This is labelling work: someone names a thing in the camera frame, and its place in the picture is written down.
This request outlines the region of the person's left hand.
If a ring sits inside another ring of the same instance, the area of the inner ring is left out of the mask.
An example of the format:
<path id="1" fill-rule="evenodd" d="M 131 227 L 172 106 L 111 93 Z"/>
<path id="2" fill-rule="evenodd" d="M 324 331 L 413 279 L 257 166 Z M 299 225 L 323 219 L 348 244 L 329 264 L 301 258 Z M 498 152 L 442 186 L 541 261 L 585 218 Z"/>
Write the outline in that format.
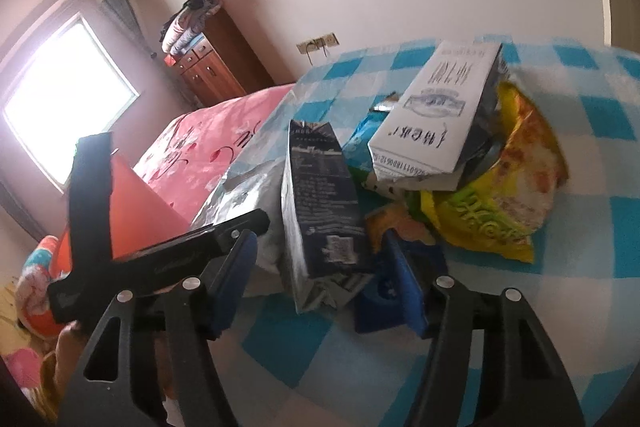
<path id="1" fill-rule="evenodd" d="M 75 372 L 76 365 L 88 343 L 86 334 L 78 321 L 64 326 L 58 335 L 55 349 L 43 359 L 40 367 L 40 386 L 32 393 L 32 405 L 51 426 L 58 421 L 62 399 L 66 387 Z M 175 399 L 172 383 L 166 336 L 154 335 L 154 352 L 157 367 L 157 379 L 162 399 Z"/>

